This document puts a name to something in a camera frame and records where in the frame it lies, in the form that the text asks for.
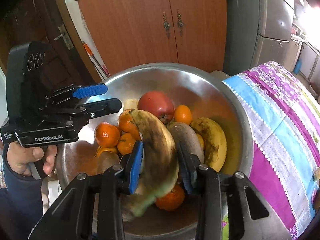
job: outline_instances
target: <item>door handle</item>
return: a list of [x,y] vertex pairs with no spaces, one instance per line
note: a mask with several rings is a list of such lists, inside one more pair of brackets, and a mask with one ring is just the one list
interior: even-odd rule
[[54,38],[54,40],[53,40],[53,41],[57,41],[58,39],[62,38],[62,37],[63,37],[63,35],[64,35],[64,33],[63,33],[63,34],[60,34],[58,37]]
[[57,41],[58,39],[63,38],[63,41],[66,44],[68,50],[73,49],[74,48],[73,43],[72,43],[72,41],[71,41],[71,39],[69,37],[69,34],[68,34],[64,24],[59,26],[58,29],[59,29],[61,34],[58,37],[56,37],[53,41]]
[[183,21],[181,19],[181,14],[180,14],[179,9],[177,10],[177,18],[178,18],[177,25],[178,25],[178,28],[179,28],[179,32],[182,34],[182,28],[184,26],[184,23],[183,23]]
[[167,32],[167,36],[168,38],[170,37],[170,23],[167,21],[167,14],[165,13],[165,11],[162,12],[162,18],[164,20],[163,23],[163,27],[165,29],[165,31]]

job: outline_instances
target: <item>floral tablecloth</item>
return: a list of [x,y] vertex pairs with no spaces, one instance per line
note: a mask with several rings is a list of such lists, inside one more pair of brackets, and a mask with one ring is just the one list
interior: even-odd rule
[[[320,166],[320,106],[309,91],[274,61],[223,81],[242,103],[254,139],[249,179],[270,203],[292,239],[312,218]],[[224,218],[223,239],[228,239]]]

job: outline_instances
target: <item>red apple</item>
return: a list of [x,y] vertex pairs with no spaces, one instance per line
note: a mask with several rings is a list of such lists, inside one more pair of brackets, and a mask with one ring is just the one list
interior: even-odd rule
[[172,101],[160,91],[145,93],[138,102],[138,109],[152,113],[164,124],[170,122],[174,114]]

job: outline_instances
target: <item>hand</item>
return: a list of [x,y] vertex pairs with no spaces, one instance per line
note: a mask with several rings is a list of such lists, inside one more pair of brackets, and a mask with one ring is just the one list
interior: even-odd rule
[[44,159],[43,171],[49,175],[52,172],[57,155],[57,147],[55,145],[48,146],[44,153],[40,147],[24,148],[19,142],[10,143],[7,160],[11,169],[18,174],[31,176],[28,163]]

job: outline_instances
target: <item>stainless steel bowl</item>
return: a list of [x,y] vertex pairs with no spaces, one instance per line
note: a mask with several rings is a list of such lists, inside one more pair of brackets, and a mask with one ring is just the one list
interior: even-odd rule
[[[233,174],[242,171],[249,176],[253,160],[253,142],[247,115],[233,92],[221,81],[200,69],[174,63],[146,64],[127,69],[104,81],[108,92],[89,98],[93,102],[107,98],[139,99],[144,93],[159,90],[166,93],[175,106],[190,107],[193,118],[210,117],[223,128],[228,152],[221,172]],[[61,188],[79,173],[94,174],[92,163],[97,144],[94,129],[100,122],[117,125],[119,114],[90,120],[79,133],[75,143],[60,145],[57,158]],[[195,237],[198,217],[198,199],[186,196],[184,203],[174,212],[148,208],[141,218],[124,223],[127,239],[183,239]]]

